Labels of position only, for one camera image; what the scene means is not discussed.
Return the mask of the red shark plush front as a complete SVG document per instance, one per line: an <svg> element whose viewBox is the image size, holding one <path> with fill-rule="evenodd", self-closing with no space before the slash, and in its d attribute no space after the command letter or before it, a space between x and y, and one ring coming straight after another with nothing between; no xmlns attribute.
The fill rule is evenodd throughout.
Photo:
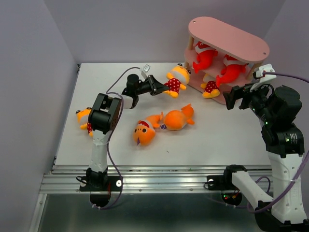
<svg viewBox="0 0 309 232"><path fill-rule="evenodd" d="M223 59L224 68L221 70L221 76L216 76L216 85L228 84L234 82L241 73L246 72L247 63L242 62L232 56L225 55Z"/></svg>

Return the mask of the red shark plush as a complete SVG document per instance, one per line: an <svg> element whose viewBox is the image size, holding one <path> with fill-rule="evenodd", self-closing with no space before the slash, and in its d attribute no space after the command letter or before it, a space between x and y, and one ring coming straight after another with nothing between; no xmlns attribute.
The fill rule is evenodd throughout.
<svg viewBox="0 0 309 232"><path fill-rule="evenodd" d="M197 62L193 62L192 64L195 73L209 68L212 65L213 58L218 56L216 49L201 41L195 45L195 51L197 53Z"/></svg>
<svg viewBox="0 0 309 232"><path fill-rule="evenodd" d="M223 59L224 68L221 70L221 76L216 76L216 85L228 84L234 82L241 73L246 72L247 63L242 62L232 56L225 55Z"/></svg>

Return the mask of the orange shark plush back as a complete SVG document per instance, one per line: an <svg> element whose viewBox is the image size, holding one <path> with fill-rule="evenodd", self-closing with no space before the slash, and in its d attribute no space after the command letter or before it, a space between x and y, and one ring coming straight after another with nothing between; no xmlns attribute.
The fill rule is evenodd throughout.
<svg viewBox="0 0 309 232"><path fill-rule="evenodd" d="M164 116L163 123L160 125L160 129L179 131L183 129L187 124L195 124L193 116L194 109L191 104L184 106L181 110L172 110Z"/></svg>

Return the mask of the orange shark plush facing camera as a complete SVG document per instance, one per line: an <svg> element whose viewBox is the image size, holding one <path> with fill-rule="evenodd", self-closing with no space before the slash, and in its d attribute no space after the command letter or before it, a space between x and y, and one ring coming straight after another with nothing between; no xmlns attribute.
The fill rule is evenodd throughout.
<svg viewBox="0 0 309 232"><path fill-rule="evenodd" d="M164 113L151 115L139 120L133 132L133 140L137 146L149 145L156 135L156 129L160 128L160 121Z"/></svg>

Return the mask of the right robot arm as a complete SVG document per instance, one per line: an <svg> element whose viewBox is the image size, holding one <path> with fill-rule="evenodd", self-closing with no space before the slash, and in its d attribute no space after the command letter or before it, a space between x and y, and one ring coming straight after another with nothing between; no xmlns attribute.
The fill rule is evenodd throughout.
<svg viewBox="0 0 309 232"><path fill-rule="evenodd" d="M241 100L240 109L251 109L261 123L261 134L272 169L273 195L264 192L241 165L227 166L223 185L237 188L252 207L258 227L265 232L306 232L309 220L301 191L301 172L308 160L304 137L294 124L302 107L300 95L290 87L264 84L235 86L223 93L227 109Z"/></svg>

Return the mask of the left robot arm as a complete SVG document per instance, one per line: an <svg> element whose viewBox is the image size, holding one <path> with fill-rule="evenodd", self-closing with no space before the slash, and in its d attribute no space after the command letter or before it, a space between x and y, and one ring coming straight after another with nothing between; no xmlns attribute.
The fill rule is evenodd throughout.
<svg viewBox="0 0 309 232"><path fill-rule="evenodd" d="M126 87L121 94L112 92L97 95L92 106L88 121L93 132L92 153L85 176L78 176L80 191L106 191L110 182L118 182L116 189L122 186L122 179L108 177L107 157L109 154L109 141L112 132L117 126L124 108L133 109L139 100L139 95L149 93L158 95L169 88L157 81L153 75L140 80L136 74L127 77Z"/></svg>

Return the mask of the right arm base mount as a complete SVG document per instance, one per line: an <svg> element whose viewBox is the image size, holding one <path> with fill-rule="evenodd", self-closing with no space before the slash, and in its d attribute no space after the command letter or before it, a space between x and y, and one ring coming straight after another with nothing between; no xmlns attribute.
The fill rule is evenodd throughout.
<svg viewBox="0 0 309 232"><path fill-rule="evenodd" d="M209 191L219 191L222 203L237 209L245 209L247 206L240 205L242 202L242 193L231 183L226 183L223 175L208 175L203 187Z"/></svg>

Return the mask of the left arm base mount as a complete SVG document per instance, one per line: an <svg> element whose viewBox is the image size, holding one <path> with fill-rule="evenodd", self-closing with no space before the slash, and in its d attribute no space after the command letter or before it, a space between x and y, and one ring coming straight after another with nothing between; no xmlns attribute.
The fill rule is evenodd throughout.
<svg viewBox="0 0 309 232"><path fill-rule="evenodd" d="M88 192L92 208L108 210L118 203L123 191L123 179L118 176L109 176L104 184L91 184L86 176L77 176L79 191Z"/></svg>

